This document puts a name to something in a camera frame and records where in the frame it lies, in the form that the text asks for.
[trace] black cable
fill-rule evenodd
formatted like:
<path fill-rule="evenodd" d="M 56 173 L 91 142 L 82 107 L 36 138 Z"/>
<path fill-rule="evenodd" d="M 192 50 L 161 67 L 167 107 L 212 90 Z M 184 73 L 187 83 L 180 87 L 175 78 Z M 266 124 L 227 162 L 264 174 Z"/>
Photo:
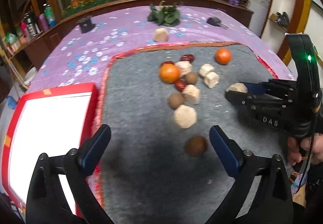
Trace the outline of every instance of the black cable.
<path fill-rule="evenodd" d="M 305 164 L 305 168 L 304 168 L 304 171 L 303 171 L 303 175 L 300 179 L 300 182 L 298 184 L 298 189 L 297 189 L 297 192 L 299 191 L 299 189 L 301 188 L 301 185 L 302 185 L 302 181 L 303 181 L 303 178 L 304 178 L 304 175 L 305 175 L 305 172 L 306 172 L 306 169 L 307 169 L 307 166 L 308 166 L 308 163 L 309 163 L 309 159 L 311 158 L 311 154 L 312 154 L 312 149 L 313 149 L 313 143 L 314 143 L 314 136 L 315 136 L 315 127 L 316 127 L 316 121 L 317 121 L 317 117 L 318 117 L 318 113 L 316 113 L 314 115 L 314 119 L 312 121 L 312 130 L 311 130 L 311 143 L 309 145 L 309 150 L 308 150 L 308 155 L 307 155 L 307 160 L 306 160 L 306 164 Z"/>

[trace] green vegetable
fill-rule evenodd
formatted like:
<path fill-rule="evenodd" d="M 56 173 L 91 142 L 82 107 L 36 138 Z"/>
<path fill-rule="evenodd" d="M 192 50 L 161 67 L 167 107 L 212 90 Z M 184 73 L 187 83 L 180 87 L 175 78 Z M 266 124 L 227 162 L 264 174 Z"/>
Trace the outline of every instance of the green vegetable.
<path fill-rule="evenodd" d="M 180 23 L 180 11 L 177 6 L 163 6 L 157 10 L 153 4 L 150 5 L 151 13 L 147 17 L 149 22 L 157 22 L 158 25 L 176 26 Z"/>

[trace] pink bottle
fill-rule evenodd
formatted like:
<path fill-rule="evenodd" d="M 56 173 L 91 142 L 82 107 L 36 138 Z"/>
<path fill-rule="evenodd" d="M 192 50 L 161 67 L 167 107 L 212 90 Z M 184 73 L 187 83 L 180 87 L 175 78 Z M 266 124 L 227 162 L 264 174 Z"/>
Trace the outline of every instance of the pink bottle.
<path fill-rule="evenodd" d="M 30 35 L 29 35 L 28 29 L 27 29 L 27 25 L 24 21 L 21 21 L 20 29 L 21 29 L 22 33 L 24 34 L 24 36 L 26 37 L 27 41 L 30 41 Z"/>

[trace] thermos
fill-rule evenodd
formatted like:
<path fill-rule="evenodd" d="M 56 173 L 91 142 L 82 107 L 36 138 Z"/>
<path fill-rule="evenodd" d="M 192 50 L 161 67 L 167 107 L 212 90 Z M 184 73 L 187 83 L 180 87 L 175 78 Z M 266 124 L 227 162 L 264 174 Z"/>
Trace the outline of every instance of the thermos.
<path fill-rule="evenodd" d="M 37 25 L 36 15 L 33 11 L 29 11 L 25 14 L 24 22 L 26 23 L 27 29 L 32 37 L 40 33 Z"/>

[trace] gray felt mat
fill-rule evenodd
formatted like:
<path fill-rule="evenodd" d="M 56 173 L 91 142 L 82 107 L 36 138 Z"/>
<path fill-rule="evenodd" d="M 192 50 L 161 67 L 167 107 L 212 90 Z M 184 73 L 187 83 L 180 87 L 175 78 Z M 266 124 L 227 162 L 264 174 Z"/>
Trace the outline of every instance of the gray felt mat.
<path fill-rule="evenodd" d="M 139 53 L 112 66 L 103 115 L 112 137 L 101 169 L 105 210 L 115 223 L 206 222 L 234 182 L 209 143 L 208 132 L 213 125 L 219 125 L 242 149 L 258 156 L 282 154 L 284 135 L 251 121 L 243 107 L 237 109 L 224 98 L 229 85 L 266 81 L 270 73 L 246 46 L 227 48 L 233 56 L 227 66 L 215 63 L 216 47 Z M 199 78 L 196 86 L 201 89 L 201 101 L 194 106 L 198 121 L 187 130 L 178 129 L 172 122 L 173 110 L 167 99 L 176 91 L 174 85 L 162 83 L 158 76 L 162 62 L 177 62 L 183 54 L 196 56 L 193 71 L 210 63 L 220 75 L 213 89 Z M 208 151 L 192 158 L 184 152 L 184 146 L 195 135 L 207 139 Z M 257 183 L 259 179 L 240 214 L 248 211 Z"/>

